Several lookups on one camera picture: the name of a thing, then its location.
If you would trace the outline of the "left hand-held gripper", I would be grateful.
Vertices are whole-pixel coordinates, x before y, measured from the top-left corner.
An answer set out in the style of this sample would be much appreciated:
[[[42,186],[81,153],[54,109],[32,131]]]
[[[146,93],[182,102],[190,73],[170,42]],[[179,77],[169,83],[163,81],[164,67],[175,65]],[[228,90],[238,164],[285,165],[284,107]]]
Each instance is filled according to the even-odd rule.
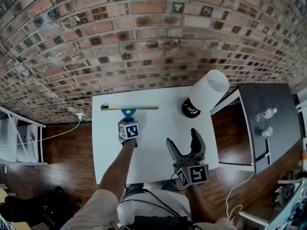
[[[134,118],[125,118],[118,122],[118,139],[122,145],[140,136],[139,123]]]

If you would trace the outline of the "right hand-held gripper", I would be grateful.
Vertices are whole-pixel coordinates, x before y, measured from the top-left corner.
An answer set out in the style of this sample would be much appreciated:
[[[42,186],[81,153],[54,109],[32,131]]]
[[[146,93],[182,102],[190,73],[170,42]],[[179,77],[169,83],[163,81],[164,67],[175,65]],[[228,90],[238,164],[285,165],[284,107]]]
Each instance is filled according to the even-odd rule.
[[[191,137],[191,152],[185,156],[181,155],[171,139],[166,139],[166,146],[174,161],[175,174],[185,189],[201,186],[209,181],[208,165],[204,162],[206,145],[194,128],[191,129]]]

